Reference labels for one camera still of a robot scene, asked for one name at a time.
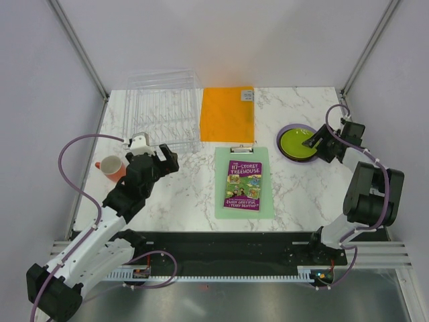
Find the green plate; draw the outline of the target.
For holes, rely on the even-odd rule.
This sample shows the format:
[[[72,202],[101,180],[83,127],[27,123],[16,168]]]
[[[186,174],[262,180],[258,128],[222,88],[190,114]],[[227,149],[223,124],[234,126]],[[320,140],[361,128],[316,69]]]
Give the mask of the green plate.
[[[314,132],[304,128],[293,128],[285,131],[279,140],[280,149],[306,148],[302,142],[310,138]]]

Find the lilac plastic plate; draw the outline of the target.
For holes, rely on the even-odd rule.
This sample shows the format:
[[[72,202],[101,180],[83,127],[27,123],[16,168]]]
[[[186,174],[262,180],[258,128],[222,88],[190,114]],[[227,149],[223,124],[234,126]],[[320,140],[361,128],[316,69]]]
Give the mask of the lilac plastic plate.
[[[285,127],[283,127],[279,133],[277,134],[277,138],[276,138],[276,144],[277,144],[277,148],[280,151],[280,153],[282,154],[281,150],[280,150],[280,145],[279,145],[279,140],[280,140],[280,136],[287,130],[289,129],[293,129],[293,128],[304,128],[304,129],[308,129],[308,130],[312,130],[314,133],[316,133],[316,130],[313,129],[312,127],[305,125],[305,124],[301,124],[301,123],[291,123],[289,125],[286,125]]]

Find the red floral plate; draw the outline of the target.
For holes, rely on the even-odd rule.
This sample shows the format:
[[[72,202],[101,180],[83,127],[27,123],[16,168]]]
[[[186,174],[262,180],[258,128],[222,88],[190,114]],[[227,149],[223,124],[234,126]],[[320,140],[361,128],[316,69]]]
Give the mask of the red floral plate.
[[[316,149],[312,148],[298,148],[298,149],[281,149],[282,154],[293,162],[306,163],[317,159]]]

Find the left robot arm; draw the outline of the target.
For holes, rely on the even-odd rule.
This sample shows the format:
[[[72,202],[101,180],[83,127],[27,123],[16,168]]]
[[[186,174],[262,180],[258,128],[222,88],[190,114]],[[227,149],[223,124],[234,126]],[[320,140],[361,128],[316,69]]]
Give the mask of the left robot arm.
[[[88,293],[123,264],[142,263],[147,248],[124,227],[144,207],[154,184],[179,170],[178,155],[166,144],[160,160],[146,143],[131,141],[125,174],[101,204],[97,216],[54,259],[44,266],[33,264],[26,273],[30,319],[41,310],[55,321],[68,321]]]

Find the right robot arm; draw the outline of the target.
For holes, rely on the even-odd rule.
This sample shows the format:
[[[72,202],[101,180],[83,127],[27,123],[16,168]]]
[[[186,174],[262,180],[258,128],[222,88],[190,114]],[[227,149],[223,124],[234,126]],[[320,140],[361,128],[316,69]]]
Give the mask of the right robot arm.
[[[331,249],[348,249],[348,242],[361,233],[392,225],[404,184],[403,172],[382,165],[361,146],[364,125],[345,120],[342,123],[342,130],[337,131],[323,125],[302,142],[304,147],[314,148],[321,160],[330,163],[337,159],[353,173],[342,213],[312,234],[306,253],[315,264],[329,259]]]

